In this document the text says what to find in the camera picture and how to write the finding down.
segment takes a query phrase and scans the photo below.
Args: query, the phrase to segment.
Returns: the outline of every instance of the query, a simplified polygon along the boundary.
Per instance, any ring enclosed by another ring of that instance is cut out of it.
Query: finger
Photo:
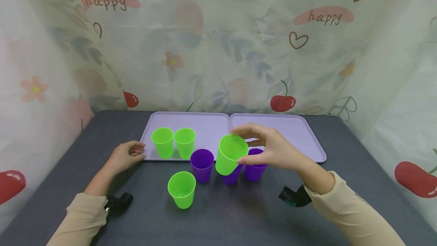
[[[231,131],[232,134],[238,135],[244,139],[261,138],[267,134],[267,127],[257,123],[246,123],[239,125]]]
[[[133,147],[133,148],[129,149],[129,152],[137,152],[137,151],[139,151],[139,152],[143,152],[143,151],[144,151],[144,148],[143,148],[143,147],[142,147],[142,148],[139,148],[139,147]]]
[[[130,142],[127,142],[127,143],[124,143],[124,145],[126,145],[126,146],[128,146],[129,148],[132,148],[132,147],[144,147],[144,146],[146,146],[144,143],[142,143],[142,142],[138,142],[137,140],[131,140]]]
[[[129,155],[136,156],[136,155],[142,154],[143,152],[144,152],[144,150],[132,150],[132,151],[129,151]]]
[[[132,162],[136,163],[136,162],[141,162],[142,160],[144,160],[147,157],[146,154],[141,154],[141,155],[136,155],[136,156],[131,156],[131,160]]]
[[[252,166],[252,165],[256,165],[256,164],[267,164],[265,162],[265,156],[263,155],[264,153],[261,154],[256,154],[256,155],[249,155],[249,156],[244,156],[238,159],[238,164],[245,164],[248,166]]]
[[[258,139],[258,140],[251,140],[250,142],[247,142],[247,145],[250,146],[250,147],[253,147],[253,146],[264,146],[264,143],[262,142],[261,139]]]

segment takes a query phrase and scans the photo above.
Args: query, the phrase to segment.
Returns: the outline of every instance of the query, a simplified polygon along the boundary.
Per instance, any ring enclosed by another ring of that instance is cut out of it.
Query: plastic cup
[[[152,133],[151,138],[161,158],[168,159],[173,156],[173,130],[158,128]]]
[[[243,165],[238,165],[235,170],[227,176],[222,176],[222,181],[226,185],[234,185],[238,181],[238,177],[240,176],[241,169],[243,169]]]
[[[194,151],[190,157],[193,174],[196,181],[206,183],[211,176],[212,165],[214,163],[214,155],[207,149],[198,149]]]
[[[195,188],[196,179],[187,171],[174,174],[167,185],[170,196],[180,209],[187,209],[193,204]]]
[[[253,148],[248,151],[249,155],[255,155],[255,154],[261,154],[263,152],[262,149],[259,148]],[[261,178],[261,175],[263,174],[264,170],[267,168],[266,164],[257,164],[253,166],[246,166],[244,170],[244,175],[247,180],[250,180],[251,182],[256,182]]]
[[[181,128],[174,134],[174,141],[182,159],[190,159],[194,152],[196,132],[191,128]]]
[[[248,145],[237,135],[223,136],[218,145],[216,171],[222,176],[230,175],[237,168],[237,160],[248,154]]]

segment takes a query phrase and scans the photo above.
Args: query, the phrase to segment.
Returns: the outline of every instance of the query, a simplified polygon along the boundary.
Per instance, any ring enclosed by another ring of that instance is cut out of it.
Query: black clamp
[[[301,185],[297,192],[294,192],[287,186],[284,186],[279,198],[292,207],[303,207],[311,202],[311,198],[303,185]]]
[[[127,211],[130,204],[132,204],[132,201],[134,199],[134,196],[129,194],[128,192],[125,192],[123,195],[121,195],[120,198],[114,197],[114,196],[107,196],[108,202],[106,203],[104,209],[105,211],[115,212],[123,214]]]

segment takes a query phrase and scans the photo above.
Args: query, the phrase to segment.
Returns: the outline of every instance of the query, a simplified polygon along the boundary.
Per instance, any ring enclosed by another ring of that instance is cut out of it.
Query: wrist
[[[301,172],[307,172],[308,169],[311,169],[311,167],[316,164],[312,159],[308,158],[301,152],[294,156],[296,163],[293,165],[293,171],[296,171],[298,174]]]
[[[109,181],[112,181],[115,176],[117,176],[117,174],[114,171],[107,169],[105,167],[100,169],[100,171],[97,172],[97,174],[95,175],[95,177],[98,179],[109,180]]]

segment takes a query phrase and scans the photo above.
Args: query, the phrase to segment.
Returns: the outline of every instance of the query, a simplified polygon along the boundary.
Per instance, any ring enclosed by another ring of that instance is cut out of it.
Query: left hand
[[[146,158],[145,154],[141,154],[144,152],[144,146],[144,143],[137,142],[136,140],[122,143],[114,149],[109,160],[103,166],[102,171],[115,176],[135,163],[141,162]]]

